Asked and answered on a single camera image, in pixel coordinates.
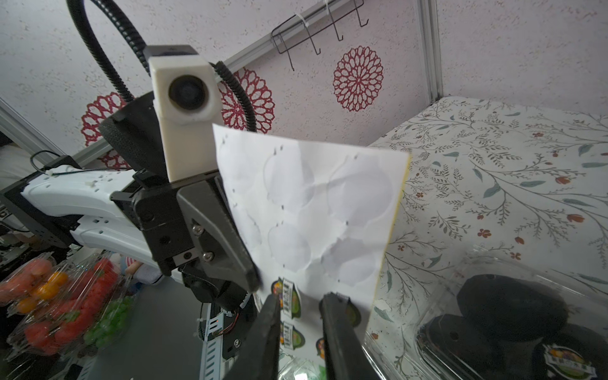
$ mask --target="camera lens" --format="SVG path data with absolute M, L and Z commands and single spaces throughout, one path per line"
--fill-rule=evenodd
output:
M 205 84 L 193 75 L 176 78 L 169 86 L 169 98 L 189 111 L 200 108 L 206 99 Z

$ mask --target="white sheet of paper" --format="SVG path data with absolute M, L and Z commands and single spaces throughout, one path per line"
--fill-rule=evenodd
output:
M 293 348 L 284 349 L 324 365 L 319 302 L 329 292 L 349 297 L 363 338 L 410 155 L 219 125 L 213 134 L 230 211 L 260 275 L 257 295 L 274 291 L 283 308 L 292 294 L 281 320 Z

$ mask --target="packaged grapes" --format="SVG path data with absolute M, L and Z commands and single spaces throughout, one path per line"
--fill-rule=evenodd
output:
M 74 264 L 64 260 L 57 264 L 26 295 L 16 299 L 8 308 L 7 314 L 30 314 L 50 305 L 62 290 L 68 288 L 75 280 Z
M 136 299 L 135 291 L 133 276 L 125 276 L 114 290 L 97 322 L 83 336 L 85 345 L 100 350 L 122 335 Z
M 53 252 L 41 254 L 15 269 L 0 282 L 0 306 L 27 297 L 43 278 L 51 273 L 56 262 Z
M 103 311 L 120 282 L 109 254 L 93 255 L 75 268 L 75 279 L 44 308 L 25 317 L 9 335 L 9 358 L 22 352 L 65 354 L 82 344 L 82 335 Z

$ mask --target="metal hook rack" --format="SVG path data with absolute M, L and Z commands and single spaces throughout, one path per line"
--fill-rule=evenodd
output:
M 336 38 L 338 39 L 338 41 L 342 41 L 344 39 L 344 35 L 342 35 L 342 37 L 340 37 L 340 35 L 338 34 L 338 29 L 336 28 L 336 22 L 340 21 L 341 19 L 345 18 L 346 16 L 348 16 L 349 14 L 351 14 L 353 12 L 357 13 L 357 19 L 359 20 L 360 27 L 364 27 L 370 22 L 370 20 L 367 19 L 365 24 L 361 23 L 361 16 L 359 14 L 359 8 L 361 8 L 365 4 L 365 0 L 361 0 L 360 4 L 357 4 L 357 0 L 350 0 L 350 2 L 353 4 L 353 8 L 351 10 L 349 10 L 348 12 L 344 13 L 342 16 L 338 17 L 337 19 L 334 19 L 334 15 L 331 12 L 331 6 L 335 5 L 339 2 L 343 2 L 343 0 L 326 1 L 323 6 L 319 7 L 318 9 L 316 9 L 314 11 L 309 12 L 309 14 L 307 14 L 305 16 L 304 15 L 302 15 L 302 16 L 293 15 L 290 18 L 288 18 L 287 20 L 285 20 L 283 23 L 281 23 L 279 26 L 272 29 L 272 32 L 271 32 L 272 43 L 279 54 L 287 53 L 287 56 L 289 57 L 289 64 L 291 65 L 291 69 L 293 71 L 295 71 L 295 69 L 294 69 L 293 62 L 291 61 L 291 55 L 289 54 L 289 51 L 291 49 L 293 49 L 294 47 L 298 46 L 301 43 L 304 43 L 307 40 L 310 40 L 311 44 L 313 45 L 315 54 L 319 55 L 319 54 L 321 54 L 321 49 L 317 50 L 317 47 L 314 45 L 313 36 L 316 36 L 317 34 L 319 34 L 320 32 L 323 32 L 325 29 L 329 28 L 330 26 L 333 26 L 334 31 L 336 32 Z M 325 11 L 327 12 L 328 16 L 330 17 L 331 23 L 322 27 L 318 31 L 311 33 L 310 30 L 308 29 L 308 26 L 309 26 L 308 20 L 317 18 L 321 13 L 323 13 Z M 302 27 L 304 28 L 304 30 L 306 30 L 306 34 L 308 36 L 306 38 L 296 42 L 295 44 L 288 46 L 285 43 L 283 34 L 287 35 L 287 34 L 297 33 L 298 31 L 301 31 Z

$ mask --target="white patterned tablecloth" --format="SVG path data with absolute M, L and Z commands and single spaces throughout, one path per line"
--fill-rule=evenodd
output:
M 371 145 L 413 154 L 368 326 L 405 377 L 404 327 L 473 245 L 608 295 L 606 143 L 608 116 L 446 97 Z

